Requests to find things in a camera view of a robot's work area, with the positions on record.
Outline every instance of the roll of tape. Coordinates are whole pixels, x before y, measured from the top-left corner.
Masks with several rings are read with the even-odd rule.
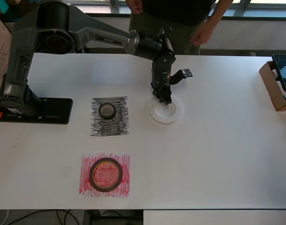
[[[156,122],[160,124],[172,124],[178,121],[182,115],[181,102],[171,96],[172,103],[165,105],[159,103],[157,98],[153,98],[148,106],[148,113]]]

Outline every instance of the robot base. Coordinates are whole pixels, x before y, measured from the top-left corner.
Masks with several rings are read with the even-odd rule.
[[[44,103],[43,112],[37,117],[14,114],[10,111],[3,112],[0,122],[11,123],[45,123],[68,124],[73,101],[70,98],[41,97]]]

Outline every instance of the person's arm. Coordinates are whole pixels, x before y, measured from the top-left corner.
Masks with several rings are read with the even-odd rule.
[[[210,40],[215,27],[232,2],[233,0],[219,0],[211,17],[202,23],[191,37],[191,42],[195,46],[207,43]]]

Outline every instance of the pants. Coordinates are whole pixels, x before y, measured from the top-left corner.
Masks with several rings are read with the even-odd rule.
[[[166,35],[168,36],[176,55],[200,54],[200,47],[196,47],[190,42],[190,37],[194,34],[199,25],[187,26],[159,19],[145,12],[140,15],[131,14],[129,30],[144,31],[156,36],[161,27],[172,28],[172,31],[169,34],[166,33]]]

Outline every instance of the red scribbled square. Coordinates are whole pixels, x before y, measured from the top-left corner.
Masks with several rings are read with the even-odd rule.
[[[101,158],[113,158],[122,167],[122,181],[113,191],[100,192],[95,190],[89,181],[89,173],[93,164]],[[96,155],[83,155],[81,178],[79,182],[79,194],[84,197],[128,197],[129,196],[129,161],[128,154],[115,155],[112,153],[98,153]]]

